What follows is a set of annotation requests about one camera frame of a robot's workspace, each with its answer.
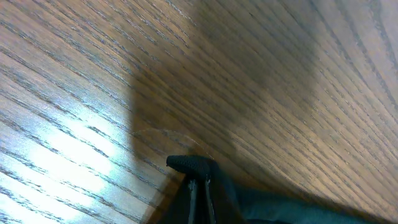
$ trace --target wood grain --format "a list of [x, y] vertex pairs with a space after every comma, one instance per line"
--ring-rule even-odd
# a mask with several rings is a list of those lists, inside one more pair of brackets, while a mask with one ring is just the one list
[[0, 220], [153, 223], [171, 154], [398, 222], [398, 2], [0, 1]]

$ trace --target wooden surface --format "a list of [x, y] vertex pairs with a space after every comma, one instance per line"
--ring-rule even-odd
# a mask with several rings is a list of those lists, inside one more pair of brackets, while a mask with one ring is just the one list
[[216, 159], [398, 222], [398, 1], [0, 1], [0, 221], [146, 223]]

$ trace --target brown wood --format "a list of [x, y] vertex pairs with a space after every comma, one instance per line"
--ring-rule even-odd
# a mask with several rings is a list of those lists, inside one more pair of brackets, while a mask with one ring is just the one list
[[201, 154], [398, 222], [395, 0], [0, 1], [0, 220], [155, 222]]

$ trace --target wooden floor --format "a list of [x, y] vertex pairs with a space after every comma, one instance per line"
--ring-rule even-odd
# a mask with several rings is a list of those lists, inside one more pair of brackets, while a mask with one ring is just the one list
[[0, 221], [153, 223], [171, 154], [398, 222], [398, 1], [0, 1]]

